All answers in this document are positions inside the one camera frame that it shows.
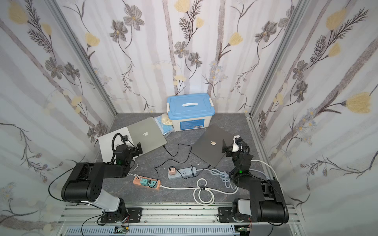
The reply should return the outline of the teal charger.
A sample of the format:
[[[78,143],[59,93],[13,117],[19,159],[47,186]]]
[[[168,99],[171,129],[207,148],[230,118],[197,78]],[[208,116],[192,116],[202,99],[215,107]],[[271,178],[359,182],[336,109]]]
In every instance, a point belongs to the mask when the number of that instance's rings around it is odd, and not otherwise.
[[[141,184],[142,186],[148,186],[148,185],[149,185],[149,180],[148,180],[148,179],[144,179],[144,178],[142,178],[142,179],[140,180],[140,184]]]
[[[157,181],[153,181],[153,180],[148,180],[147,184],[148,184],[148,187],[150,188],[156,188],[158,186]]]

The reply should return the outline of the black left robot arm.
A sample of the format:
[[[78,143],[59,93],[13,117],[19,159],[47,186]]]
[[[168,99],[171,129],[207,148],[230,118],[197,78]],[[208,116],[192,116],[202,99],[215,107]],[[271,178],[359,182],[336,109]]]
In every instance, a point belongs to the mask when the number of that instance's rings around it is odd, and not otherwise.
[[[102,184],[104,179],[127,177],[131,161],[142,153],[140,143],[136,147],[122,144],[115,149],[115,164],[77,163],[62,188],[61,198],[67,202],[87,203],[101,209],[104,224],[125,221],[130,215],[125,201],[105,191]]]

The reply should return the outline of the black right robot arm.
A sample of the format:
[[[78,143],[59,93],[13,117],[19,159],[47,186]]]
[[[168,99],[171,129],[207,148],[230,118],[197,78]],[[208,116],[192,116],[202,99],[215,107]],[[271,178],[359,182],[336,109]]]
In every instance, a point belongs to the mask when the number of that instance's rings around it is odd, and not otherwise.
[[[232,218],[243,222],[267,222],[272,225],[286,224],[289,213],[281,186],[276,179],[264,180],[250,173],[253,155],[242,138],[235,138],[234,145],[222,142],[222,150],[231,157],[234,168],[229,172],[229,179],[238,188],[249,192],[249,199],[235,199],[232,206]]]

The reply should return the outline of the grey silver laptop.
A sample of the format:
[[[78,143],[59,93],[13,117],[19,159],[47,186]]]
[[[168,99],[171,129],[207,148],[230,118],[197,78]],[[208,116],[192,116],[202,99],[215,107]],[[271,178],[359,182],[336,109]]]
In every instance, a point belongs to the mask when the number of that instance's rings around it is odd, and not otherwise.
[[[163,133],[153,117],[131,124],[127,128],[132,143],[136,146],[140,143],[143,151],[142,154],[147,154],[167,144]]]

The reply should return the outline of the dark grey laptop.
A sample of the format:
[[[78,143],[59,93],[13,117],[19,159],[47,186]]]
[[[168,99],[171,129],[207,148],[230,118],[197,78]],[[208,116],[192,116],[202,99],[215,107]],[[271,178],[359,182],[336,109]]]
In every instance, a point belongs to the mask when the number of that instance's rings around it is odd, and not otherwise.
[[[194,143],[191,152],[210,166],[216,167],[224,155],[223,141],[227,146],[231,146],[233,135],[214,124],[210,125]]]

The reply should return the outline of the pink charger plug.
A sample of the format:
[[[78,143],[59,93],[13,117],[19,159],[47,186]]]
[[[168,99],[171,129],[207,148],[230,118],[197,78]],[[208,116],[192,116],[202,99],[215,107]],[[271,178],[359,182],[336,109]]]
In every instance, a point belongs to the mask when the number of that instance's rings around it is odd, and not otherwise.
[[[169,168],[168,168],[168,174],[169,174],[170,176],[176,175],[176,173],[177,173],[177,170],[176,170],[175,167],[169,167]]]

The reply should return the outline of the orange power strip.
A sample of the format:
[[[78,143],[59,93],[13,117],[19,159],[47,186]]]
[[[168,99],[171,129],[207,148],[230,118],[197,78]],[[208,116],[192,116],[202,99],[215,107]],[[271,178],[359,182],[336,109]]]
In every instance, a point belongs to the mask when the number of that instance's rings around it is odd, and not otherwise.
[[[142,177],[142,176],[137,176],[133,179],[133,184],[150,188],[150,189],[156,189],[159,190],[161,186],[161,181],[152,179],[152,178],[147,178],[147,177]]]

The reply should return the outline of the blue face mask pack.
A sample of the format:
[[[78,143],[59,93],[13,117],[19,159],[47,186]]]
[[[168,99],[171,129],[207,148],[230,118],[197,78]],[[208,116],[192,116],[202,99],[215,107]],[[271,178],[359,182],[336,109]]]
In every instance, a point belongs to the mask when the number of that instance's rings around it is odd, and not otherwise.
[[[169,135],[170,133],[172,133],[174,131],[174,127],[173,126],[168,126],[168,125],[162,124],[162,122],[161,122],[161,115],[158,116],[158,117],[155,117],[154,120],[157,123],[159,129],[161,130],[161,132],[162,132],[162,134],[164,136],[167,136],[167,135]]]

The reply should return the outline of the grey power strip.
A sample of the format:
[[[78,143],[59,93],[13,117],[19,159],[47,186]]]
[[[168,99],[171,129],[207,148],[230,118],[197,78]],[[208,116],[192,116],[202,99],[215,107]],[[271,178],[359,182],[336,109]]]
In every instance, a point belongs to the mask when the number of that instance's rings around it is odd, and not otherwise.
[[[169,180],[174,179],[191,179],[197,175],[197,169],[196,167],[188,167],[183,169],[176,170],[176,173],[174,175],[168,174]]]

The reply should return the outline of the blue lid storage box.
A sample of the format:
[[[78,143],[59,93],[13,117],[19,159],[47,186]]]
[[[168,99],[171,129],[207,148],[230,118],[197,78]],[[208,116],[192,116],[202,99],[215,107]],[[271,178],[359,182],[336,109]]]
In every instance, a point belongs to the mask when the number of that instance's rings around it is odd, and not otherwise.
[[[175,131],[207,128],[215,114],[213,101],[207,93],[170,96],[166,106]]]

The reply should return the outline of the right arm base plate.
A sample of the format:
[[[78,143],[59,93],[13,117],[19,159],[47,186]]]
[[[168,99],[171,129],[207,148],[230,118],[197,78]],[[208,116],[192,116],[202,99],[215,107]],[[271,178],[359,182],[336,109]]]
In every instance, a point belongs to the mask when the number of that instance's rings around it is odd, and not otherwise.
[[[249,223],[249,216],[240,214],[232,207],[219,207],[217,221],[219,223]]]

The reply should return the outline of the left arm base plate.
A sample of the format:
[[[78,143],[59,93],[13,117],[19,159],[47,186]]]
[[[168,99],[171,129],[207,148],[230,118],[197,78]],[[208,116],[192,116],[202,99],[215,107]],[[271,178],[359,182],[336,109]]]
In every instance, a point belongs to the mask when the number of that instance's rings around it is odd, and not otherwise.
[[[100,218],[99,223],[111,224],[111,223],[139,223],[142,216],[143,208],[141,207],[129,207],[121,209],[121,211],[105,212]]]

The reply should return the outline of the aluminium mounting rail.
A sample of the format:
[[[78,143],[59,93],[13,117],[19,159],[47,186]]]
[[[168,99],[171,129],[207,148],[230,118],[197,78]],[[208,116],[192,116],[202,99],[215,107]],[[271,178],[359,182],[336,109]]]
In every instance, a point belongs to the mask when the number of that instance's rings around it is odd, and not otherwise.
[[[101,211],[89,206],[67,206],[53,230],[54,236],[304,236],[299,215],[288,206],[289,221],[282,225],[258,223],[219,223],[219,207],[180,204],[127,204],[143,208],[139,223],[100,224]]]

